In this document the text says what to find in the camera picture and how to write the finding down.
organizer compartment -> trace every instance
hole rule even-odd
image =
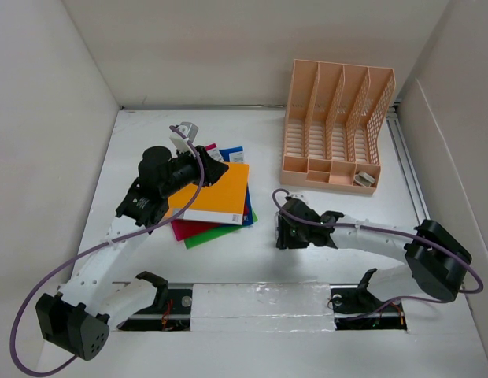
[[[393,69],[295,60],[281,183],[372,194],[394,85]],[[371,187],[354,183],[361,171],[375,178]]]

table surface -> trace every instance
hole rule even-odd
[[[80,251],[105,235],[115,208],[137,176],[142,152],[162,144],[174,150],[169,145],[168,126],[186,120],[200,128],[196,144],[244,147],[258,222],[190,250],[176,242],[170,226],[160,228],[115,281],[130,281],[148,270],[171,283],[339,284],[356,283],[374,267],[395,266],[394,260],[357,250],[275,248],[276,208],[271,193],[281,186],[283,117],[281,109],[120,111]],[[372,196],[286,188],[302,193],[318,213],[331,209],[382,224],[417,225],[386,122],[379,134],[379,155],[383,171]],[[75,272],[82,263],[76,264]],[[220,294],[207,300],[238,301],[235,285],[233,289],[232,285],[218,288]],[[407,332],[333,332],[332,313],[323,313],[327,326],[319,332],[274,332],[278,328],[263,329],[263,324],[238,329],[235,322],[222,324],[220,332],[215,332],[217,322],[195,332],[112,332],[93,361],[77,361],[60,376],[488,376],[486,356],[463,295],[448,305],[404,302],[403,306]],[[213,320],[220,318],[217,314],[208,317],[211,315]],[[246,316],[253,324],[253,314]],[[63,350],[45,343],[39,370],[54,367],[66,357]]]

white wall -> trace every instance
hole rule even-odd
[[[0,0],[0,377],[28,291],[74,255],[117,104],[60,0]],[[21,357],[42,344],[34,311]]]
[[[398,109],[431,216],[473,255],[488,355],[488,0],[454,0]],[[473,286],[467,279],[467,286]]]
[[[285,104],[295,58],[405,82],[448,0],[64,0],[125,106]]]

orange book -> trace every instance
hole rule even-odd
[[[242,224],[250,167],[243,163],[225,163],[228,170],[217,183],[203,187],[190,208],[178,219],[223,224]],[[168,199],[170,217],[181,210],[195,194],[197,185],[191,184]]]

white label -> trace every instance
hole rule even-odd
[[[232,163],[243,163],[244,151],[232,152],[228,154],[228,160],[230,160]]]
[[[211,150],[208,150],[207,153],[216,161],[224,161],[223,156],[221,156],[220,151],[217,148],[212,148]]]

